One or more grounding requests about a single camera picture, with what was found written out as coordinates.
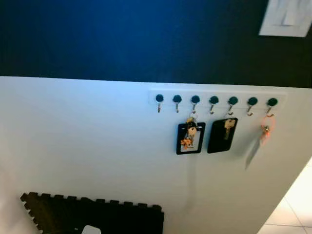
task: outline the hook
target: hook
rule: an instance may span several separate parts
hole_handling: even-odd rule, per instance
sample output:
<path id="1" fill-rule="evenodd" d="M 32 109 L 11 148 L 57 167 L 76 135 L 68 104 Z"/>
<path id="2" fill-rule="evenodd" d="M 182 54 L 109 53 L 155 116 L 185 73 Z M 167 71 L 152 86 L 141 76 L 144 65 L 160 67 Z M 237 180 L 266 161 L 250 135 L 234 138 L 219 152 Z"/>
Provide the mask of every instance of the hook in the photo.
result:
<path id="1" fill-rule="evenodd" d="M 274 116 L 274 114 L 268 115 L 268 113 L 270 112 L 271 109 L 272 109 L 272 107 L 270 106 L 269 109 L 268 109 L 268 111 L 267 111 L 267 117 L 273 117 L 273 116 Z"/>
<path id="2" fill-rule="evenodd" d="M 175 95 L 172 101 L 175 103 L 175 110 L 177 113 L 179 113 L 178 105 L 182 101 L 182 98 L 180 95 Z"/>
<path id="3" fill-rule="evenodd" d="M 274 116 L 274 114 L 268 115 L 268 113 L 270 112 L 272 107 L 274 107 L 277 103 L 278 103 L 278 101 L 277 101 L 276 98 L 271 98 L 271 99 L 268 100 L 267 105 L 269 106 L 269 109 L 267 111 L 267 117 L 273 117 Z"/>
<path id="4" fill-rule="evenodd" d="M 229 108 L 227 114 L 231 116 L 231 115 L 234 114 L 233 111 L 231 112 L 231 109 L 233 108 L 233 106 L 234 106 L 236 103 L 238 103 L 238 98 L 237 98 L 237 97 L 231 97 L 231 98 L 228 100 L 228 103 L 229 103 L 229 105 L 230 105 L 230 108 Z"/>
<path id="5" fill-rule="evenodd" d="M 219 102 L 219 98 L 217 96 L 212 96 L 210 99 L 209 99 L 209 102 L 211 104 L 211 107 L 210 107 L 210 114 L 212 115 L 214 113 L 213 111 L 213 108 L 216 104 L 218 104 Z"/>
<path id="6" fill-rule="evenodd" d="M 247 115 L 248 115 L 248 116 L 252 116 L 252 115 L 254 114 L 253 112 L 249 113 L 249 111 L 251 110 L 252 107 L 253 107 L 253 106 L 249 105 L 249 108 L 248 108 L 248 110 L 247 110 Z"/>
<path id="7" fill-rule="evenodd" d="M 158 103 L 158 113 L 160 112 L 160 105 L 164 101 L 164 96 L 161 94 L 157 94 L 156 102 Z"/>
<path id="8" fill-rule="evenodd" d="M 200 98 L 199 96 L 195 95 L 191 98 L 191 103 L 193 104 L 193 110 L 192 110 L 192 113 L 195 114 L 196 113 L 196 110 L 195 110 L 195 107 L 196 105 L 200 102 Z"/>
<path id="9" fill-rule="evenodd" d="M 248 102 L 247 102 L 247 104 L 249 105 L 249 108 L 248 108 L 248 110 L 247 110 L 247 115 L 248 116 L 252 116 L 254 113 L 253 112 L 251 112 L 251 113 L 249 113 L 249 111 L 251 110 L 251 108 L 254 106 L 254 105 L 256 105 L 258 103 L 258 99 L 256 98 L 256 97 L 251 97 L 249 100 L 248 100 Z"/>

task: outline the navy wall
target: navy wall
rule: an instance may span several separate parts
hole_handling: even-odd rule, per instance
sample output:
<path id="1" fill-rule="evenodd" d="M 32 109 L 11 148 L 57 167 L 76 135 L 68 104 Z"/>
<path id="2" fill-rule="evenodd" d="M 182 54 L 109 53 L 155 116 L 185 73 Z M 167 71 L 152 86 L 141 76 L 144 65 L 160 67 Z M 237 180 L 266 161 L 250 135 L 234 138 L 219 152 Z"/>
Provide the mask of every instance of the navy wall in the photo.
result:
<path id="1" fill-rule="evenodd" d="M 311 30 L 258 36 L 266 5 L 2 0 L 0 75 L 311 87 Z"/>

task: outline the white floor tile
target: white floor tile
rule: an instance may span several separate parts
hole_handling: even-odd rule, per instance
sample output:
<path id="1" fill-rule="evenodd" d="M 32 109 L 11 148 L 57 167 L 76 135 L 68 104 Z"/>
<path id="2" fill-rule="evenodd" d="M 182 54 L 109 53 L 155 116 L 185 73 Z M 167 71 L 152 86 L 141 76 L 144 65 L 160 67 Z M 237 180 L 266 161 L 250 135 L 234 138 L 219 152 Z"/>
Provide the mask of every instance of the white floor tile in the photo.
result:
<path id="1" fill-rule="evenodd" d="M 284 198 L 268 218 L 266 224 L 301 226 L 293 210 Z"/>
<path id="2" fill-rule="evenodd" d="M 307 232 L 307 234 L 312 234 L 312 228 L 304 228 Z"/>
<path id="3" fill-rule="evenodd" d="M 307 166 L 309 166 L 309 167 L 312 166 L 312 157 L 311 157 L 310 161 L 308 162 Z"/>
<path id="4" fill-rule="evenodd" d="M 303 227 L 278 226 L 265 224 L 258 234 L 306 234 Z"/>
<path id="5" fill-rule="evenodd" d="M 312 227 L 312 167 L 303 169 L 285 195 L 304 227 Z"/>

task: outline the black rectangular tag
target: black rectangular tag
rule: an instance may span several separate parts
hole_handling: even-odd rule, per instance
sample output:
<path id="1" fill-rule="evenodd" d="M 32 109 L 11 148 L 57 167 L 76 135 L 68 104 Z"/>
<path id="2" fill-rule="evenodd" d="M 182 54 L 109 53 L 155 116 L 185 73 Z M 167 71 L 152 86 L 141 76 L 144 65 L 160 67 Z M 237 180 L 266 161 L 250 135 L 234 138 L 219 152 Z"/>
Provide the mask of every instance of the black rectangular tag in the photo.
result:
<path id="1" fill-rule="evenodd" d="M 179 124 L 178 131 L 177 131 L 177 142 L 176 142 L 176 154 L 183 155 L 183 154 L 198 154 L 201 152 L 201 146 L 204 139 L 205 133 L 205 123 L 197 123 L 197 133 L 195 135 L 194 143 L 192 146 L 184 148 L 181 144 L 181 141 L 187 135 L 187 127 L 186 123 Z"/>
<path id="2" fill-rule="evenodd" d="M 235 124 L 232 128 L 230 128 L 229 133 L 227 135 L 225 121 L 229 119 L 235 120 Z M 237 121 L 238 121 L 237 118 L 227 118 L 213 122 L 208 144 L 209 154 L 227 151 L 231 148 Z"/>

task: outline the black key tag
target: black key tag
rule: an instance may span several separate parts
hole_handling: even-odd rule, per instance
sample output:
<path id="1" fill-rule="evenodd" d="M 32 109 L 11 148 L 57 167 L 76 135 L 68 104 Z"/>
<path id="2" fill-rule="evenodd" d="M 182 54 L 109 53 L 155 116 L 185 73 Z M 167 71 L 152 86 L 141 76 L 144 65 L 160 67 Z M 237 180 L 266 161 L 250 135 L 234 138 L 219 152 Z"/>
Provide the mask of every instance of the black key tag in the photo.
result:
<path id="1" fill-rule="evenodd" d="M 227 118 L 213 122 L 208 144 L 209 154 L 231 148 L 237 121 L 237 118 Z"/>
<path id="2" fill-rule="evenodd" d="M 176 154 L 198 154 L 204 139 L 205 123 L 188 122 L 178 126 Z"/>

